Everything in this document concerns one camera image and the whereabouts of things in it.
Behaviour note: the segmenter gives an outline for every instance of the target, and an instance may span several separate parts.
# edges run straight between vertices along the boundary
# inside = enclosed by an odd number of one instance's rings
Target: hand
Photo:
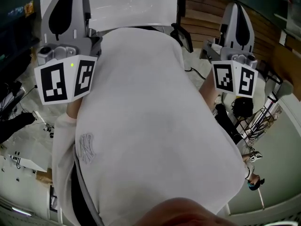
[[[79,98],[76,101],[70,102],[67,105],[67,115],[73,119],[77,119],[77,115],[79,113],[80,105],[82,102],[83,98]]]

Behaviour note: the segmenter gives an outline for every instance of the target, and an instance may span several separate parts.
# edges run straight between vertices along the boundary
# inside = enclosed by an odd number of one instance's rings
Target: tiled floor
[[[188,53],[186,49],[182,49],[185,69],[189,70],[191,67],[198,70],[201,75],[206,77],[210,71],[210,63],[206,60],[200,60],[200,49],[196,49],[193,53]],[[37,63],[31,63],[24,74],[18,79],[23,84],[25,94],[30,91],[35,85],[34,68]],[[203,83],[197,73],[187,72],[187,76],[193,82],[193,84],[199,89]],[[47,148],[49,152],[52,150],[52,139],[50,133],[43,130],[46,122],[50,125],[55,123],[56,118],[65,112],[66,105],[42,105],[36,89],[32,90],[22,101],[17,105],[20,113],[23,109],[29,112],[35,112],[39,119],[31,125],[17,131],[8,141],[4,142],[4,146],[10,147],[14,144],[35,144],[38,143],[41,146]]]

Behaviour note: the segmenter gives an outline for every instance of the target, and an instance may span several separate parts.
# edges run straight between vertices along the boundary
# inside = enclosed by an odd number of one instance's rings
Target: white sink
[[[40,0],[44,15],[51,0]],[[170,26],[177,0],[90,0],[90,28],[105,31],[133,26]]]

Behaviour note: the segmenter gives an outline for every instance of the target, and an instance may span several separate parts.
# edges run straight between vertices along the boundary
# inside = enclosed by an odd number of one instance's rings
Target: person
[[[237,147],[241,153],[243,162],[245,163],[245,179],[251,191],[257,190],[262,184],[264,184],[265,179],[261,180],[259,175],[254,174],[254,165],[252,162],[261,159],[262,154],[251,146],[248,146],[244,140],[241,140]]]
[[[233,225],[215,214],[245,169],[212,115],[218,93],[212,71],[195,88],[170,36],[106,34],[90,94],[55,123],[53,184],[64,215],[87,225],[88,207],[110,226]]]

